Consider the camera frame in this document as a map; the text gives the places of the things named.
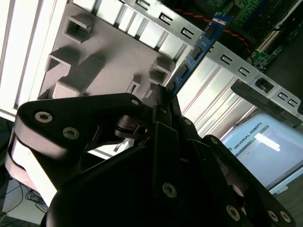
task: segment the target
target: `screw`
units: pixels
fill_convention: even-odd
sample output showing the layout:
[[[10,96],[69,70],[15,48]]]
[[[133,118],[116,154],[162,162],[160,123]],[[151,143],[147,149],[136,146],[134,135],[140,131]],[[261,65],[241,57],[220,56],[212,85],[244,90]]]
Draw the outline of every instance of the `screw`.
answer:
[[[214,144],[218,144],[218,141],[215,138],[210,138],[210,140],[214,143]]]
[[[234,219],[235,221],[240,221],[241,217],[236,208],[234,208],[232,205],[227,205],[226,210],[232,219]]]
[[[175,198],[177,196],[177,190],[171,183],[165,182],[162,186],[162,189],[164,193],[170,198]]]
[[[79,131],[73,127],[66,127],[63,129],[62,133],[64,137],[70,140],[76,140],[80,136]]]
[[[167,111],[166,110],[164,110],[163,108],[160,108],[160,110],[163,112],[163,113],[167,113]]]
[[[185,121],[186,124],[191,125],[191,122],[190,122],[189,119],[185,119],[184,121]]]
[[[273,219],[275,222],[279,221],[278,217],[276,216],[276,214],[273,211],[268,210],[268,214],[271,217],[271,219]]]
[[[48,112],[37,112],[35,114],[35,119],[41,123],[49,123],[53,120],[53,116]]]
[[[288,223],[292,222],[290,217],[284,211],[280,211],[280,214],[286,222],[288,222]]]
[[[139,105],[139,102],[137,100],[132,99],[132,103],[135,105]]]

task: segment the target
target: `silver metal panel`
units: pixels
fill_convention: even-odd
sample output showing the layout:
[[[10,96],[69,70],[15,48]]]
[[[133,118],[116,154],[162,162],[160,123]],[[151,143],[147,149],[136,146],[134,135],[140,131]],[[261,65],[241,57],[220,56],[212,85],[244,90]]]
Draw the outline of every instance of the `silver metal panel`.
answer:
[[[164,30],[162,28],[149,21],[140,36],[140,41],[151,48],[155,48],[163,33]]]
[[[125,5],[188,45],[193,46],[202,34],[202,31],[199,28],[182,18],[158,0],[124,0],[124,2]],[[160,19],[162,14],[169,18],[169,25]],[[193,33],[191,38],[188,38],[181,33],[184,28]]]
[[[57,5],[55,0],[44,0],[42,3],[33,41],[28,54],[27,64],[24,69],[22,86],[19,88],[18,97],[16,100],[16,103],[19,106],[29,100],[35,75],[39,67],[40,58],[43,55],[48,56],[49,54],[43,53],[43,49],[48,45],[46,42],[48,32],[52,32],[50,30],[50,22],[54,20],[54,18],[52,18],[52,15],[54,11],[56,11],[56,8],[54,11],[52,9],[56,6]]]
[[[172,34],[169,34],[161,45],[159,52],[174,59],[184,43]]]
[[[102,0],[97,17],[114,24],[121,10],[122,3],[118,0]]]
[[[38,4],[39,0],[17,0],[14,4],[0,83],[0,103],[5,107],[15,106]]]
[[[129,29],[135,14],[135,11],[126,7],[121,23],[119,24],[119,29],[126,32]]]
[[[4,38],[7,27],[7,20],[9,15],[9,6],[11,5],[11,0],[2,0],[0,7],[0,59],[2,55],[2,48],[4,47]]]
[[[144,17],[142,17],[140,14],[135,14],[134,19],[131,21],[131,24],[128,28],[127,33],[131,35],[132,37],[135,37],[136,34],[139,32],[140,26],[145,22]]]
[[[80,6],[85,10],[91,12],[94,8],[96,0],[73,0],[72,2],[77,6]]]
[[[207,57],[212,59],[217,64],[226,68],[229,72],[233,73],[238,79],[248,84],[250,87],[258,91],[260,94],[270,99],[280,107],[284,108],[292,115],[303,120],[303,116],[298,113],[298,107],[301,100],[295,95],[291,94],[289,91],[284,89],[282,86],[274,82],[272,79],[267,77],[265,74],[254,68],[252,65],[248,64],[242,58],[237,56],[235,53],[227,49],[225,46],[216,42],[211,49],[211,53],[207,54]],[[256,86],[256,81],[260,78],[265,79],[274,85],[274,88],[268,93],[263,91],[261,88]],[[285,94],[288,96],[286,100],[281,99],[280,94]]]

